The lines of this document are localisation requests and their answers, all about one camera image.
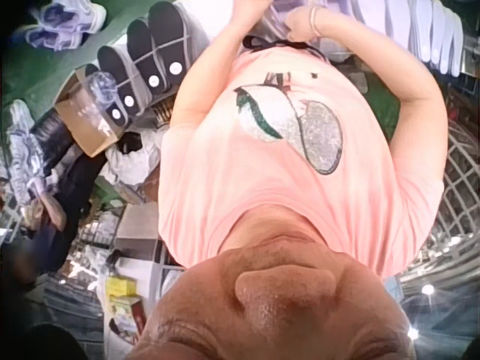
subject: woman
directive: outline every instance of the woman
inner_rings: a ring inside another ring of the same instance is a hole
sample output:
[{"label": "woman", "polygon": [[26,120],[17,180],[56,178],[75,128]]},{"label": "woman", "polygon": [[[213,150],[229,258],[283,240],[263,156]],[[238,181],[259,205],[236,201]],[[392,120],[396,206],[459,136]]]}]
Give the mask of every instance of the woman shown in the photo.
[{"label": "woman", "polygon": [[412,55],[354,19],[321,7],[290,13],[290,41],[342,43],[399,98],[388,147],[349,80],[292,48],[305,46],[236,59],[271,3],[235,0],[178,92],[162,145],[159,232],[189,269],[132,359],[411,356],[408,321],[381,280],[414,260],[437,213],[442,95]]}]

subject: bracelet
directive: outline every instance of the bracelet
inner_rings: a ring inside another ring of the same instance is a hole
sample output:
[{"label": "bracelet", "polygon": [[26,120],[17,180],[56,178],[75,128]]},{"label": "bracelet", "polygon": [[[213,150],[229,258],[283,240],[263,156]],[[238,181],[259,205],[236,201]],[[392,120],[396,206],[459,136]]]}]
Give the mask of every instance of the bracelet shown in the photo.
[{"label": "bracelet", "polygon": [[317,36],[321,37],[322,35],[320,34],[320,31],[318,31],[317,26],[315,25],[315,19],[317,17],[317,10],[318,6],[312,6],[310,9],[310,28],[312,29],[312,32]]}]

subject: black slipper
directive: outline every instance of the black slipper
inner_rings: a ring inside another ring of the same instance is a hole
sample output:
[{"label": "black slipper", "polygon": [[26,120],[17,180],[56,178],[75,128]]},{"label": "black slipper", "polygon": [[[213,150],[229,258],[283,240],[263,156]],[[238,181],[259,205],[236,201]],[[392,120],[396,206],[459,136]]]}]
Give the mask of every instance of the black slipper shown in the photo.
[{"label": "black slipper", "polygon": [[140,96],[140,86],[145,86],[143,79],[137,76],[134,63],[121,53],[120,49],[111,46],[102,46],[98,50],[98,64],[102,71],[112,74],[118,87],[118,96],[129,116],[138,116],[143,113],[149,100]]},{"label": "black slipper", "polygon": [[148,27],[156,47],[176,41],[158,49],[156,54],[163,60],[168,82],[173,86],[180,85],[190,67],[186,39],[187,27],[180,10],[169,2],[158,2],[150,7]]},{"label": "black slipper", "polygon": [[153,95],[161,95],[169,90],[163,65],[153,54],[138,60],[153,51],[153,39],[147,24],[137,19],[127,29],[127,49],[132,61]]},{"label": "black slipper", "polygon": [[[90,75],[95,74],[98,71],[100,71],[100,69],[93,64],[87,64],[85,66],[86,77],[89,77]],[[127,116],[126,114],[124,114],[124,112],[125,110],[121,109],[117,103],[113,103],[106,110],[106,113],[110,116],[115,125],[119,126],[120,128],[123,128],[127,124]]]}]

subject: neck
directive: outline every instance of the neck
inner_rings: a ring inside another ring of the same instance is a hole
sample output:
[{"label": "neck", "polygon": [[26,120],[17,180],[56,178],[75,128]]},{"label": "neck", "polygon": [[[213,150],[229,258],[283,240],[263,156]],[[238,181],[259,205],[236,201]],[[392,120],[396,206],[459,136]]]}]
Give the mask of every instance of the neck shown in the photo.
[{"label": "neck", "polygon": [[277,236],[292,236],[323,243],[323,237],[312,223],[281,205],[261,205],[246,211],[226,237],[224,251],[258,245]]}]

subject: pink t-shirt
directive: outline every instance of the pink t-shirt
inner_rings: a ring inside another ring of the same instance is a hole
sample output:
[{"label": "pink t-shirt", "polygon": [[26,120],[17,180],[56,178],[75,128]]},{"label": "pink t-shirt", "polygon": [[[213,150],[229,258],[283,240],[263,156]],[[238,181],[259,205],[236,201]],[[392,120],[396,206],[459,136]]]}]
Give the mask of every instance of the pink t-shirt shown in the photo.
[{"label": "pink t-shirt", "polygon": [[215,257],[247,210],[277,204],[306,217],[333,251],[396,275],[427,238],[443,192],[421,157],[392,159],[346,77],[286,47],[240,56],[203,122],[170,129],[161,150],[158,230],[186,267]]}]

